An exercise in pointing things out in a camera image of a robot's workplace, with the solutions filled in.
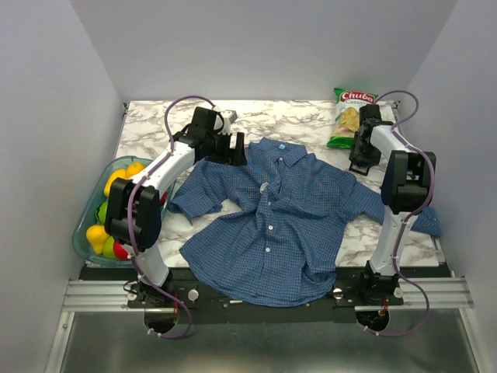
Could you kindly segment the blue checked shirt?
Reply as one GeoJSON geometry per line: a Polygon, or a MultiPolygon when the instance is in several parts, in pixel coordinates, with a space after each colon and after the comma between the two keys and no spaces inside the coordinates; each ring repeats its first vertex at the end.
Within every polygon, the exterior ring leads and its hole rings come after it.
{"type": "Polygon", "coordinates": [[[382,222],[381,196],[303,145],[263,138],[245,155],[246,166],[199,161],[169,201],[189,220],[217,216],[180,250],[193,274],[230,287],[256,279],[335,283],[347,224],[361,214],[382,222]]]}

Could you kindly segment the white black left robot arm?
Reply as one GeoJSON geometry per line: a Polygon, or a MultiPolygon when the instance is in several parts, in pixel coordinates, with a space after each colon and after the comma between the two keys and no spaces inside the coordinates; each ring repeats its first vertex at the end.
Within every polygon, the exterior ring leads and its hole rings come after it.
{"type": "Polygon", "coordinates": [[[196,107],[189,124],[176,134],[168,133],[170,148],[137,175],[116,178],[110,184],[105,231],[127,247],[138,280],[147,286],[145,297],[156,307],[167,305],[172,297],[169,268],[157,245],[167,203],[162,197],[201,159],[230,166],[247,164],[244,133],[236,134],[231,147],[231,125],[237,118],[233,110],[196,107]]]}

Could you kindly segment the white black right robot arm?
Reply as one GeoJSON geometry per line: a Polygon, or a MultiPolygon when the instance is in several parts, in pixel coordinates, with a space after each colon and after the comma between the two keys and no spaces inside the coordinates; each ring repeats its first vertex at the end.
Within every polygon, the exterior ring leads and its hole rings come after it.
{"type": "Polygon", "coordinates": [[[363,305],[384,305],[401,298],[400,258],[414,222],[432,200],[436,156],[408,143],[392,122],[381,119],[377,104],[361,107],[359,115],[349,169],[366,176],[381,157],[388,160],[388,166],[381,184],[384,223],[356,293],[363,305]]]}

